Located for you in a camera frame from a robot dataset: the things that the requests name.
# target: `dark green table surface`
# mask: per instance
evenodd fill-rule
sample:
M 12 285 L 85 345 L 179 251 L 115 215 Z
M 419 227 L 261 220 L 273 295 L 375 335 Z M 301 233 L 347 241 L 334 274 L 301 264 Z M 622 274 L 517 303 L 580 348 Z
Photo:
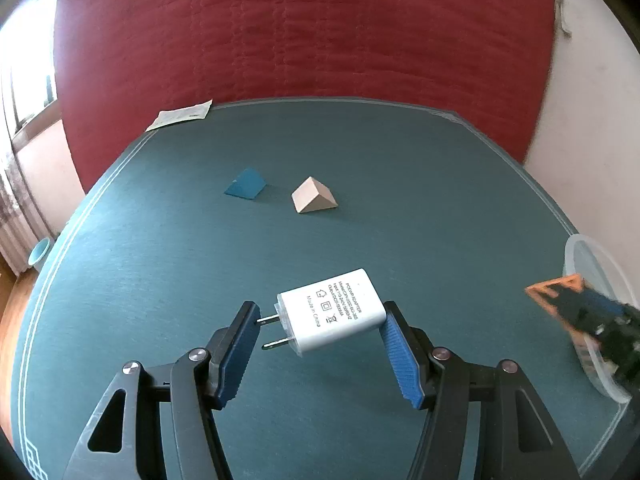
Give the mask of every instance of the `dark green table surface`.
M 223 194 L 247 167 L 268 183 L 258 198 Z M 296 213 L 290 194 L 309 175 L 338 209 Z M 270 314 L 277 293 L 363 267 L 435 344 L 480 364 L 518 361 L 581 465 L 618 406 L 523 293 L 562 273 L 571 232 L 522 168 L 455 114 L 268 100 L 144 134 L 86 197 L 36 284 L 14 365 L 18 453 L 59 479 L 123 362 L 172 362 L 244 300 Z M 258 344 L 281 334 L 264 327 Z M 257 349 L 216 420 L 236 479 L 375 480 L 406 477 L 424 413 L 402 398 L 375 331 L 302 359 Z M 461 478 L 472 476 L 477 424 L 472 409 Z

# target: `white border line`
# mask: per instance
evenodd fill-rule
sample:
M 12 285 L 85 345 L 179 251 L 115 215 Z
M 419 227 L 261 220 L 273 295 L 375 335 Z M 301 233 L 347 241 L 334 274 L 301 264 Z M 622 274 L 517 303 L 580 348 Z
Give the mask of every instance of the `white border line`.
M 65 238 L 62 247 L 56 254 L 54 261 L 49 267 L 49 272 L 47 273 L 47 277 L 40 289 L 40 293 L 38 295 L 38 299 L 36 300 L 36 304 L 33 309 L 33 313 L 31 314 L 31 320 L 29 322 L 29 327 L 27 329 L 27 334 L 25 336 L 24 342 L 25 345 L 22 348 L 22 360 L 20 361 L 20 378 L 18 383 L 18 434 L 20 434 L 20 452 L 22 453 L 23 461 L 26 459 L 24 454 L 24 440 L 27 440 L 27 430 L 26 430 L 26 422 L 25 422 L 25 399 L 26 399 L 26 385 L 27 385 L 27 376 L 29 374 L 29 362 L 31 360 L 31 348 L 33 347 L 33 339 L 35 336 L 36 328 L 38 327 L 38 322 L 40 320 L 40 314 L 42 313 L 42 309 L 44 307 L 44 302 L 49 295 L 49 289 L 51 288 L 51 284 L 53 279 L 56 277 L 58 273 L 58 269 L 60 268 L 60 263 L 64 259 L 66 252 L 69 250 L 71 242 L 76 238 L 79 229 L 84 224 L 84 221 L 89 216 L 89 213 L 94 209 L 94 206 L 97 204 L 100 197 L 104 194 L 107 188 L 111 185 L 114 179 L 120 174 L 123 168 L 129 163 L 129 161 L 136 155 L 137 152 L 147 143 L 151 137 L 153 137 L 158 130 L 152 130 L 150 133 L 146 134 L 145 137 L 142 137 L 138 144 L 129 152 L 129 154 L 121 161 L 118 167 L 110 174 L 110 176 L 102 183 L 98 191 L 92 196 L 89 203 L 85 206 L 84 211 L 82 211 L 78 221 L 71 229 L 71 232 Z
M 219 110 L 220 108 L 233 108 L 233 107 L 237 107 L 237 106 L 248 106 L 248 105 L 255 105 L 255 104 L 282 103 L 282 102 L 347 102 L 347 103 L 375 104 L 375 105 L 391 106 L 391 107 L 397 107 L 397 108 L 410 108 L 410 109 L 413 109 L 413 110 L 420 110 L 421 112 L 427 112 L 427 113 L 430 113 L 432 115 L 443 117 L 443 118 L 446 118 L 446 119 L 448 119 L 448 120 L 450 120 L 450 121 L 452 121 L 454 123 L 460 124 L 460 125 L 464 126 L 468 131 L 473 133 L 478 139 L 480 139 L 482 142 L 484 142 L 485 145 L 487 145 L 492 150 L 492 152 L 494 152 L 496 155 L 500 156 L 500 158 L 503 161 L 505 161 L 513 169 L 513 171 L 515 171 L 515 173 L 529 185 L 529 187 L 536 193 L 536 195 L 546 205 L 546 207 L 549 209 L 549 211 L 551 211 L 551 213 L 556 217 L 558 222 L 562 225 L 562 227 L 564 228 L 564 230 L 567 233 L 569 233 L 571 235 L 571 234 L 574 234 L 576 232 L 574 229 L 571 229 L 571 225 L 568 224 L 566 219 L 560 213 L 558 213 L 558 211 L 556 211 L 556 208 L 549 201 L 549 199 L 532 182 L 530 182 L 530 179 L 528 179 L 527 176 L 525 174 L 523 174 L 519 170 L 519 168 L 516 167 L 516 165 L 511 160 L 510 157 L 508 157 L 506 154 L 504 154 L 499 147 L 495 146 L 493 142 L 491 142 L 483 134 L 481 134 L 480 132 L 475 130 L 473 127 L 471 127 L 465 120 L 463 120 L 462 118 L 459 118 L 455 113 L 446 112 L 446 111 L 442 111 L 442 110 L 437 110 L 435 108 L 418 106 L 418 105 L 403 104 L 403 103 L 392 103 L 392 102 L 384 102 L 384 101 L 368 100 L 368 99 L 359 99 L 359 98 L 256 99 L 256 100 L 247 100 L 247 101 L 233 102 L 233 103 L 227 103 L 227 104 L 222 104 L 222 105 L 218 105 L 218 106 L 213 106 L 212 110 Z M 118 165 L 116 170 L 114 170 L 113 173 L 110 174 L 108 179 L 105 180 L 102 183 L 102 185 L 100 186 L 100 189 L 98 190 L 98 192 L 96 192 L 96 194 L 92 197 L 91 201 L 85 207 L 85 209 L 82 212 L 80 218 L 78 219 L 78 222 L 76 223 L 76 225 L 74 225 L 74 227 L 72 229 L 72 232 L 64 240 L 62 248 L 58 251 L 58 254 L 56 255 L 55 260 L 53 261 L 53 263 L 49 267 L 49 272 L 47 273 L 47 277 L 45 279 L 45 283 L 43 284 L 42 288 L 40 289 L 40 294 L 38 295 L 38 300 L 36 301 L 36 305 L 35 305 L 35 307 L 33 309 L 33 313 L 31 314 L 31 320 L 30 320 L 30 323 L 29 323 L 27 334 L 25 336 L 25 345 L 24 345 L 24 348 L 22 349 L 22 361 L 20 362 L 20 382 L 18 383 L 18 433 L 20 434 L 20 450 L 21 450 L 23 458 L 24 458 L 24 443 L 23 443 L 22 439 L 23 439 L 23 437 L 25 439 L 27 438 L 26 424 L 25 424 L 25 397 L 26 397 L 27 375 L 28 375 L 28 371 L 29 371 L 29 362 L 30 362 L 30 359 L 31 359 L 31 347 L 33 346 L 33 338 L 35 336 L 35 330 L 36 330 L 36 328 L 38 326 L 38 321 L 40 320 L 40 314 L 42 313 L 42 309 L 44 307 L 44 302 L 47 299 L 47 295 L 49 294 L 49 289 L 51 288 L 51 283 L 52 283 L 53 279 L 56 277 L 56 274 L 58 273 L 58 269 L 60 268 L 60 263 L 62 263 L 62 260 L 64 259 L 65 255 L 66 255 L 66 252 L 68 251 L 69 245 L 71 245 L 71 242 L 76 237 L 76 234 L 78 234 L 78 229 L 80 227 L 82 227 L 82 224 L 84 224 L 84 221 L 89 216 L 89 213 L 94 209 L 95 204 L 98 202 L 100 197 L 104 194 L 106 189 L 111 185 L 111 183 L 113 182 L 115 177 L 120 174 L 120 171 L 123 170 L 123 168 L 129 163 L 129 161 L 133 158 L 133 156 L 135 156 L 136 153 L 139 152 L 139 150 L 146 144 L 146 142 L 149 139 L 151 139 L 151 137 L 153 137 L 156 134 L 157 131 L 158 130 L 152 130 L 151 132 L 149 132 L 148 135 L 146 135 L 145 137 L 140 139 L 140 142 L 135 146 L 135 148 L 133 150 L 131 150 L 131 152 L 124 158 L 124 160 Z M 27 352 L 27 340 L 30 337 L 31 337 L 31 339 L 30 339 L 30 342 L 28 344 L 29 349 L 28 349 L 28 352 Z M 22 398 L 22 404 L 21 404 L 22 410 L 20 410 L 20 398 Z M 585 468 L 588 465 L 588 463 L 592 462 L 597 457 L 597 455 L 594 456 L 594 454 L 596 452 L 599 452 L 602 449 L 602 447 L 604 446 L 604 444 L 606 444 L 606 442 L 609 439 L 609 437 L 613 434 L 613 430 L 615 429 L 615 427 L 617 426 L 618 422 L 622 418 L 622 415 L 625 412 L 625 408 L 626 408 L 626 406 L 625 407 L 619 406 L 618 412 L 616 413 L 616 415 L 611 420 L 611 423 L 610 423 L 609 427 L 605 430 L 605 432 L 603 433 L 601 439 L 598 441 L 598 443 L 593 448 L 591 453 L 589 453 L 587 458 L 584 460 L 584 462 L 580 466 L 581 470 L 583 470 L 583 468 Z

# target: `paper note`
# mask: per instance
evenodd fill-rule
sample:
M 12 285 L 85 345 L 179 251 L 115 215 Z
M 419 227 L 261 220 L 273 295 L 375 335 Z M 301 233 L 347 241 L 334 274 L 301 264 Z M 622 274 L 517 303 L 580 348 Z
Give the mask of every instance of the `paper note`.
M 155 130 L 160 126 L 168 124 L 180 123 L 182 121 L 193 121 L 194 119 L 204 119 L 207 116 L 209 107 L 213 101 L 207 101 L 201 105 L 189 106 L 187 108 L 179 108 L 178 110 L 162 110 L 156 120 L 151 123 L 145 131 Z

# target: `white wall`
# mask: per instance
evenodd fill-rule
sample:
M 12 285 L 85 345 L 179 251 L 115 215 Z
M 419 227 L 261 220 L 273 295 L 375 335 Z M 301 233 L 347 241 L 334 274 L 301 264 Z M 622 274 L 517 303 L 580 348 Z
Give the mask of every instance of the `white wall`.
M 60 234 L 84 198 L 62 121 L 31 139 L 17 158 L 40 212 L 54 234 Z
M 640 55 L 602 0 L 564 0 L 525 168 L 640 293 Z

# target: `blue block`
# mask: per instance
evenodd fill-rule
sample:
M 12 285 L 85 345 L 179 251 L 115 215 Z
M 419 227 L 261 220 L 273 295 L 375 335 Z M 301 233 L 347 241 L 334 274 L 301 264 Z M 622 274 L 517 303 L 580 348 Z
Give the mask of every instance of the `blue block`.
M 260 173 L 252 168 L 247 168 L 226 188 L 225 194 L 253 200 L 266 185 L 267 183 L 262 179 Z

